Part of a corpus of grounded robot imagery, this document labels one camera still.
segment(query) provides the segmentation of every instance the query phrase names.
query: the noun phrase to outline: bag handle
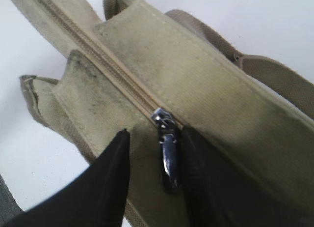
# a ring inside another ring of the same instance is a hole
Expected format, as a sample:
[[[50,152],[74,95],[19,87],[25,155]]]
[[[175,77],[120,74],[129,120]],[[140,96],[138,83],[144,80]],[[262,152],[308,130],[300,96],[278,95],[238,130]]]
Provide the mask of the bag handle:
[[[262,56],[244,55],[212,28],[184,11],[171,10],[166,14],[214,46],[246,74],[270,87],[314,119],[314,85],[312,83],[275,60]]]

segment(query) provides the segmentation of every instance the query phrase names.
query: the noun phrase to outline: zipper slider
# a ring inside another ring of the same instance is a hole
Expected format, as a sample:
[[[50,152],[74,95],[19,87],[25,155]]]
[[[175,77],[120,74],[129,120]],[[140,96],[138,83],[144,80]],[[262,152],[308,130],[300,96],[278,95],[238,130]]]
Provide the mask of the zipper slider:
[[[158,126],[161,180],[164,190],[175,192],[180,184],[179,151],[180,131],[174,117],[162,108],[158,108],[152,115]]]

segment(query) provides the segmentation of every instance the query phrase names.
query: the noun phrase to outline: white background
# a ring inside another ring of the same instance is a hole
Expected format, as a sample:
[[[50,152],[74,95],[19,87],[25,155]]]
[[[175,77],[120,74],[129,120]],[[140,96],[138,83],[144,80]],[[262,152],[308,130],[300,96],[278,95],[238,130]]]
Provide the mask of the white background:
[[[104,19],[102,0],[88,1]],[[240,51],[274,58],[314,83],[314,0],[146,1],[190,12]],[[0,0],[0,174],[24,210],[88,167],[72,144],[31,118],[20,92],[20,75],[60,79],[65,64],[10,0]]]

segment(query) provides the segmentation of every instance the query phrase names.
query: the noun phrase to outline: canvas bag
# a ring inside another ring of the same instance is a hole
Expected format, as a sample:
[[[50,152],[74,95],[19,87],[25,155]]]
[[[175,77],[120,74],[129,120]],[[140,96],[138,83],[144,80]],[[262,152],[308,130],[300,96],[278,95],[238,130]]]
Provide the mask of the canvas bag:
[[[89,161],[117,131],[130,131],[133,226],[188,225],[182,194],[160,186],[150,120],[157,107],[200,131],[274,198],[313,216],[312,84],[238,52],[182,11],[166,16],[143,0],[104,0],[105,23],[85,0],[12,1],[68,58],[60,81],[21,77],[33,117]]]

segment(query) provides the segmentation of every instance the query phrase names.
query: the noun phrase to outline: zipper pull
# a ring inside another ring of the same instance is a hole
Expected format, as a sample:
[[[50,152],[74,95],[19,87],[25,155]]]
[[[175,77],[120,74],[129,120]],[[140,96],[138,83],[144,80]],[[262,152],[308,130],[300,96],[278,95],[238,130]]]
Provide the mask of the zipper pull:
[[[152,115],[158,126],[161,180],[164,190],[175,192],[180,184],[179,151],[180,131],[174,117],[162,108],[158,108]]]

